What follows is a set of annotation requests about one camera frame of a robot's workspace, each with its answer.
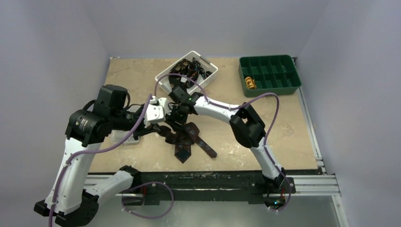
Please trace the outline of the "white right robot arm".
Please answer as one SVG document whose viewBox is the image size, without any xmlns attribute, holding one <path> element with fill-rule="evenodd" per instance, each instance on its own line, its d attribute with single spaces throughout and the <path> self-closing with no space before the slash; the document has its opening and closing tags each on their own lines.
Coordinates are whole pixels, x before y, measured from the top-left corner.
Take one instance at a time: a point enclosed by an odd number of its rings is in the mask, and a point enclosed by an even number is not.
<svg viewBox="0 0 401 227">
<path fill-rule="evenodd" d="M 278 192 L 287 181 L 284 168 L 274 157 L 267 143 L 267 137 L 274 125 L 279 111 L 279 98 L 274 93 L 262 94 L 242 105 L 232 105 L 213 100 L 205 94 L 189 94 L 180 87 L 175 87 L 169 94 L 173 102 L 183 107 L 185 114 L 211 117 L 230 125 L 236 141 L 248 148 L 259 163 L 270 192 Z M 251 103 L 264 96 L 276 98 L 276 110 L 267 130 L 266 124 L 252 107 Z"/>
</svg>

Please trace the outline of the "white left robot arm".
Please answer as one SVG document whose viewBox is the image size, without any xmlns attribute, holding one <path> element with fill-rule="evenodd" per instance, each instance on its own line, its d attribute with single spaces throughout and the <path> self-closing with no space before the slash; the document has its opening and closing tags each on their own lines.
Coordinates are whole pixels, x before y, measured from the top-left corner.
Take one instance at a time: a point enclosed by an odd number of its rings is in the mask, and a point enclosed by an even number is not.
<svg viewBox="0 0 401 227">
<path fill-rule="evenodd" d="M 135 113 L 129 112 L 128 90 L 117 85 L 104 85 L 95 100 L 74 112 L 66 129 L 65 149 L 54 185 L 49 195 L 35 204 L 34 210 L 48 218 L 48 225 L 81 227 L 96 215 L 99 207 L 119 192 L 136 193 L 141 180 L 138 171 L 124 166 L 106 180 L 85 188 L 87 174 L 96 154 L 109 152 L 121 145 L 117 142 L 101 148 L 113 131 L 143 136 L 151 126 L 166 119 L 164 104 L 149 95 Z"/>
</svg>

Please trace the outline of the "maroon blue floral tie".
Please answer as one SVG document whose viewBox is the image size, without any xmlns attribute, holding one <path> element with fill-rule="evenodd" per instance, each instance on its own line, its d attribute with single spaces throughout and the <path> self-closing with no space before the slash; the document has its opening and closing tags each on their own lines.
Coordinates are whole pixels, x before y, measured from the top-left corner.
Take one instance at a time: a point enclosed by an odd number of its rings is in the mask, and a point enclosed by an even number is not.
<svg viewBox="0 0 401 227">
<path fill-rule="evenodd" d="M 174 145 L 174 156 L 184 163 L 191 155 L 191 146 L 197 144 L 210 158 L 216 158 L 216 151 L 200 136 L 200 130 L 195 123 L 189 122 L 178 128 L 175 133 L 167 126 L 159 126 L 158 134 L 165 138 L 165 142 Z"/>
</svg>

